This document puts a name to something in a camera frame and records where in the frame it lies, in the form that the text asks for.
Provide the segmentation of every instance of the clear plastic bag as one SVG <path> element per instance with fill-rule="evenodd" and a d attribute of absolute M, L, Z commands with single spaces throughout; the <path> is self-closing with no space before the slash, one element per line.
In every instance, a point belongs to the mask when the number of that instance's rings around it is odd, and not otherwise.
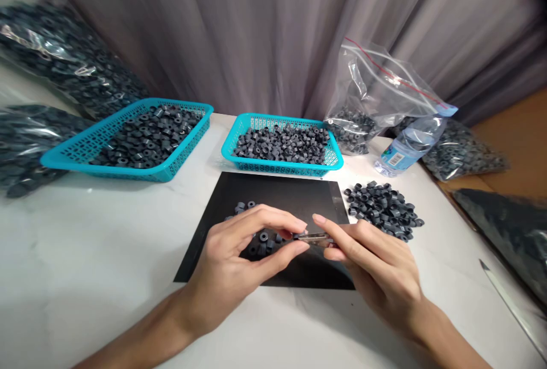
<path fill-rule="evenodd" d="M 139 79 L 65 0 L 55 5 L 51 1 L 0 7 L 0 55 L 47 78 L 83 116 L 94 120 L 149 97 Z"/>
<path fill-rule="evenodd" d="M 347 155 L 367 154 L 368 142 L 406 116 L 423 117 L 443 105 L 412 66 L 374 44 L 346 38 L 338 54 L 333 103 L 324 122 Z"/>
<path fill-rule="evenodd" d="M 529 199 L 461 189 L 454 199 L 547 306 L 547 210 Z"/>
<path fill-rule="evenodd" d="M 393 132 L 399 134 L 415 119 L 404 119 Z M 483 143 L 462 123 L 448 119 L 439 142 L 422 157 L 428 170 L 440 181 L 464 175 L 499 173 L 510 168 L 501 153 Z"/>
<path fill-rule="evenodd" d="M 91 125 L 44 105 L 0 108 L 0 189 L 8 198 L 18 198 L 66 174 L 43 167 L 40 157 Z"/>

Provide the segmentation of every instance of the knife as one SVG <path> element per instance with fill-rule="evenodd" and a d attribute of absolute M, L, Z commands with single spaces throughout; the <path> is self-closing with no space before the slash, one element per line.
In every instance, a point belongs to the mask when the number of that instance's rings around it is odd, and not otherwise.
<path fill-rule="evenodd" d="M 507 305 L 507 308 L 509 308 L 509 311 L 515 317 L 515 319 L 519 323 L 520 327 L 522 328 L 522 330 L 524 331 L 528 339 L 530 339 L 534 348 L 536 348 L 537 352 L 540 354 L 542 359 L 545 361 L 545 363 L 547 363 L 545 351 L 543 350 L 542 345 L 536 339 L 536 336 L 532 333 L 532 331 L 528 327 L 528 324 L 526 323 L 525 319 L 521 317 L 519 307 L 513 302 L 513 300 L 507 293 L 507 291 L 505 291 L 500 281 L 497 280 L 496 276 L 490 270 L 490 268 L 488 268 L 481 259 L 479 259 L 479 261 L 480 261 L 480 265 L 483 267 L 484 273 L 486 274 L 486 276 L 488 277 L 488 279 L 490 280 L 490 282 L 496 289 L 497 293 L 500 295 L 501 299 L 505 302 L 505 304 Z"/>

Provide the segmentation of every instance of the bottle cap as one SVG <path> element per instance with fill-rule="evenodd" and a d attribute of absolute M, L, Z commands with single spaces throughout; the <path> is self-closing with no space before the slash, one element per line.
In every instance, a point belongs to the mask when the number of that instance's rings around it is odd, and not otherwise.
<path fill-rule="evenodd" d="M 436 108 L 437 113 L 443 117 L 452 117 L 458 111 L 458 107 L 445 102 L 437 104 Z"/>

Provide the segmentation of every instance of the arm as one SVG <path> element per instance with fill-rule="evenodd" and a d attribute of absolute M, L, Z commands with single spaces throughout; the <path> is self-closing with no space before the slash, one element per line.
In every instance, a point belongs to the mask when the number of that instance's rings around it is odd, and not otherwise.
<path fill-rule="evenodd" d="M 489 369 L 448 317 L 422 293 L 418 267 L 404 242 L 368 222 L 337 225 L 321 215 L 313 220 L 338 248 L 324 256 L 342 262 L 367 304 L 421 355 L 443 369 Z"/>
<path fill-rule="evenodd" d="M 265 205 L 213 226 L 188 284 L 75 368 L 145 369 L 172 358 L 218 327 L 247 295 L 309 248 L 294 241 L 273 255 L 250 262 L 239 254 L 253 233 L 273 228 L 290 239 L 291 233 L 301 233 L 306 226 L 288 212 Z"/>

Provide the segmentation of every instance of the water bottle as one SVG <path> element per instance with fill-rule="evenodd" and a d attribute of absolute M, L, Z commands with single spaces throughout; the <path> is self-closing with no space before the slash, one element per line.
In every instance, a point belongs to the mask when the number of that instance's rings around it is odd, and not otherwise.
<path fill-rule="evenodd" d="M 457 111 L 457 107 L 443 103 L 437 106 L 437 114 L 411 123 L 376 160 L 374 168 L 386 177 L 403 173 L 439 141 L 446 127 L 446 117 Z"/>

